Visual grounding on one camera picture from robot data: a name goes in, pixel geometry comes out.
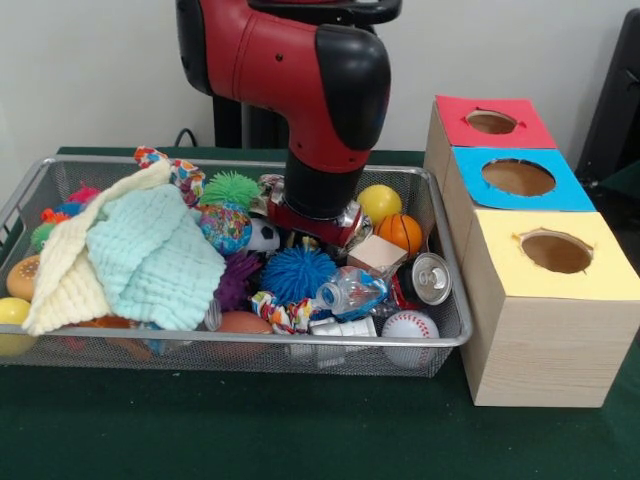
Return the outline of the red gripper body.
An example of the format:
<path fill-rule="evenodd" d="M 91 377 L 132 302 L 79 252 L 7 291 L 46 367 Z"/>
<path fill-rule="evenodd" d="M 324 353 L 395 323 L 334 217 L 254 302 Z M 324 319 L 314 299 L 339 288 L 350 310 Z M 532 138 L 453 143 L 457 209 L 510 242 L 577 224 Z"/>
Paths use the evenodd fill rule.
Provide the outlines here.
<path fill-rule="evenodd" d="M 351 201 L 335 219 L 313 219 L 295 212 L 276 192 L 267 200 L 269 220 L 278 227 L 295 230 L 337 247 L 345 247 L 362 226 L 363 214 L 360 205 Z"/>

